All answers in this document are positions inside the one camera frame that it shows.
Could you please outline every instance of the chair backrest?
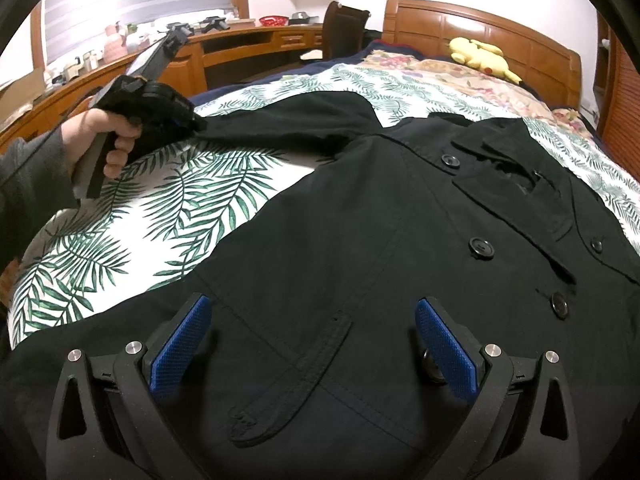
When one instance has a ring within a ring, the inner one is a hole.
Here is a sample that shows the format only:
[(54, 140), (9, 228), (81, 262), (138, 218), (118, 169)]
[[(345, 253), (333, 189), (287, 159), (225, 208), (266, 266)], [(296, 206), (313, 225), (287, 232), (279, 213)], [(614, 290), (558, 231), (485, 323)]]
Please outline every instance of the chair backrest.
[(362, 37), (368, 10), (354, 9), (331, 2), (322, 22), (322, 59), (348, 57), (362, 50)]

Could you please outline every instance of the silver pin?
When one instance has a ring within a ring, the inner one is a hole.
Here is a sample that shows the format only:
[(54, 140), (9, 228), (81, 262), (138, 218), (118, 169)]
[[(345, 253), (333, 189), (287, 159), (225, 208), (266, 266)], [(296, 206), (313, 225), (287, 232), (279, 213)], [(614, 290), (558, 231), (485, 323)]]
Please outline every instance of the silver pin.
[(72, 363), (78, 361), (78, 359), (81, 357), (82, 357), (82, 351), (78, 350), (77, 348), (69, 352), (69, 355), (66, 356), (66, 358), (69, 359)]
[(489, 343), (487, 346), (485, 346), (484, 351), (491, 357), (498, 357), (502, 353), (502, 349), (498, 345), (494, 345), (493, 343)]
[(137, 354), (142, 350), (142, 343), (140, 341), (132, 341), (125, 347), (127, 354)]
[(560, 360), (560, 356), (556, 354), (553, 350), (549, 350), (545, 353), (546, 360), (550, 363), (557, 363)]

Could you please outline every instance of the stuffed animal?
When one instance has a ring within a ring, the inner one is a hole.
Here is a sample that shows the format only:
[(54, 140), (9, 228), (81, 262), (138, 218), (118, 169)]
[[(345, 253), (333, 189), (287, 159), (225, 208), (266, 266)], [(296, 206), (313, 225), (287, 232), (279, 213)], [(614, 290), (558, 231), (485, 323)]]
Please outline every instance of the stuffed animal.
[(504, 54), (494, 45), (481, 43), (477, 40), (469, 41), (467, 38), (454, 38), (449, 41), (449, 50), (453, 61), (466, 64), (469, 68), (504, 78), (516, 84), (522, 81), (509, 70)]

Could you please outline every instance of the pink vase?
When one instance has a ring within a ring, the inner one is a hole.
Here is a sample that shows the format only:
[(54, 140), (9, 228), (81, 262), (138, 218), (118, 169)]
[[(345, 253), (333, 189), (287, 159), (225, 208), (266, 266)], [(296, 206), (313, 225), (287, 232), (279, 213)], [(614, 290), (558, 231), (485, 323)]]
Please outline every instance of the pink vase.
[(110, 63), (126, 56), (128, 54), (126, 39), (118, 34), (116, 26), (109, 25), (104, 31), (107, 34), (107, 41), (104, 44), (104, 62)]

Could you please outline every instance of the blue textured pad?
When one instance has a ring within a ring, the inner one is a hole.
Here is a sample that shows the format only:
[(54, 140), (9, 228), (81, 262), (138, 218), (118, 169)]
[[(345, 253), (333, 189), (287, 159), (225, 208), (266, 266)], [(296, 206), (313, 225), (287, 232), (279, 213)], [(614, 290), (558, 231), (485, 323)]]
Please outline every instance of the blue textured pad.
[(201, 296), (151, 365), (149, 391), (156, 399), (173, 395), (191, 358), (211, 325), (211, 306)]
[(415, 307), (415, 325), (453, 394), (467, 402), (475, 399), (476, 367), (427, 300)]

